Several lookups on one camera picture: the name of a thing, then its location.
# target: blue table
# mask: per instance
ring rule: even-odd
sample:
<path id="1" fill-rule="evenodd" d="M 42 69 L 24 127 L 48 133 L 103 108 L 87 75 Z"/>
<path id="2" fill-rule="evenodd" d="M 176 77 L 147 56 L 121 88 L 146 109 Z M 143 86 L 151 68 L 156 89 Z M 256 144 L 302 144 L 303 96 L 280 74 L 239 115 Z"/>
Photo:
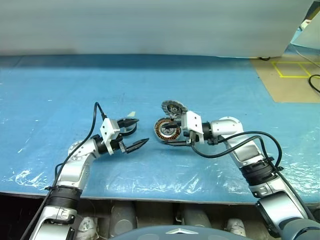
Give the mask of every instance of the blue table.
<path id="1" fill-rule="evenodd" d="M 255 202 L 229 156 L 205 159 L 157 141 L 153 125 L 165 116 L 161 103 L 169 99 L 203 121 L 233 116 L 246 131 L 275 136 L 283 174 L 306 202 L 320 201 L 319 104 L 275 103 L 248 59 L 202 56 L 0 57 L 0 192 L 46 194 L 55 165 L 89 132 L 98 101 L 113 119 L 136 112 L 138 130 L 126 144 L 150 140 L 136 152 L 96 160 L 84 197 Z M 265 141 L 276 158 L 275 146 Z M 212 153 L 223 150 L 211 147 Z"/>

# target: copper coil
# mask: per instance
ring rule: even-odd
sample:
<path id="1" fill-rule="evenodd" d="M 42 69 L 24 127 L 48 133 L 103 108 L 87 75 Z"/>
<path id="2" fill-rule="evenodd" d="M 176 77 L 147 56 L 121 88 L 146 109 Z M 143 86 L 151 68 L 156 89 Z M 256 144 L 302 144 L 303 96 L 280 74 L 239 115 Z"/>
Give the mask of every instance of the copper coil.
<path id="1" fill-rule="evenodd" d="M 166 129 L 167 132 L 162 130 L 162 126 L 170 122 L 170 118 L 161 118 L 155 123 L 154 132 L 160 140 L 176 140 L 179 138 L 181 133 L 180 127 Z"/>

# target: metal disc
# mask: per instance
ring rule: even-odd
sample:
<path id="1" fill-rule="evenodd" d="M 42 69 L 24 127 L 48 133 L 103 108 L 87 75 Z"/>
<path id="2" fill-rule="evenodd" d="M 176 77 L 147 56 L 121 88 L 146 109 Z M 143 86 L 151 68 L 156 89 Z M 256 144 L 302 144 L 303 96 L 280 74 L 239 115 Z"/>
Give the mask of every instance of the metal disc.
<path id="1" fill-rule="evenodd" d="M 170 118 L 176 119 L 179 118 L 183 113 L 186 113 L 188 109 L 179 101 L 167 100 L 163 101 L 161 104 L 166 115 L 169 115 Z"/>
<path id="2" fill-rule="evenodd" d="M 166 140 L 176 140 L 179 138 L 181 129 L 180 127 L 165 129 L 162 127 L 164 124 L 170 123 L 171 119 L 169 117 L 161 118 L 154 124 L 155 135 L 161 141 Z"/>
<path id="3" fill-rule="evenodd" d="M 68 155 L 72 153 L 72 151 L 80 144 L 82 143 L 82 140 L 76 141 L 74 144 L 72 144 L 69 149 L 68 149 Z M 72 156 L 71 159 L 77 159 L 77 153 L 75 152 Z"/>

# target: cable connector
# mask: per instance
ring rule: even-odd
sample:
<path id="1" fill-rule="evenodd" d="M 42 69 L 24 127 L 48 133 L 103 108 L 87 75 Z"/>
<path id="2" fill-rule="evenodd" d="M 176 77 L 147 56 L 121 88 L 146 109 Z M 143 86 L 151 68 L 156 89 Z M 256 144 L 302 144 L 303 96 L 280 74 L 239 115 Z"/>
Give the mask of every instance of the cable connector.
<path id="1" fill-rule="evenodd" d="M 270 162 L 272 162 L 273 160 L 275 160 L 273 156 L 270 156 L 270 157 L 267 157 L 267 158 L 264 159 L 264 161 L 265 161 L 266 163 L 270 163 Z"/>
<path id="2" fill-rule="evenodd" d="M 44 190 L 47 190 L 47 191 L 50 191 L 50 190 L 54 190 L 56 187 L 54 187 L 54 186 L 46 186 L 45 188 L 44 188 Z"/>
<path id="3" fill-rule="evenodd" d="M 280 171 L 282 171 L 282 170 L 285 169 L 285 168 L 282 167 L 282 166 L 277 166 L 276 169 L 280 172 Z"/>
<path id="4" fill-rule="evenodd" d="M 219 143 L 217 138 L 209 138 L 207 140 L 208 145 L 217 145 Z"/>

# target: white bracket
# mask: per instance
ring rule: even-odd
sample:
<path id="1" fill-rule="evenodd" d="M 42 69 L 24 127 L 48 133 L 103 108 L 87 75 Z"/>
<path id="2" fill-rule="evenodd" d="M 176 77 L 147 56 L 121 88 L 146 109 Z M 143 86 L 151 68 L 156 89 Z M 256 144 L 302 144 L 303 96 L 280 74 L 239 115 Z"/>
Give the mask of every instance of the white bracket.
<path id="1" fill-rule="evenodd" d="M 111 120 L 110 118 L 105 118 L 100 127 L 100 132 L 106 149 L 108 149 L 108 153 L 110 155 L 114 154 L 110 142 L 111 140 L 116 139 L 120 133 L 118 122 L 116 120 Z"/>
<path id="2" fill-rule="evenodd" d="M 187 129 L 188 131 L 195 132 L 195 134 L 199 136 L 200 143 L 205 143 L 200 115 L 196 114 L 193 111 L 187 111 L 181 116 L 181 128 L 182 130 Z"/>

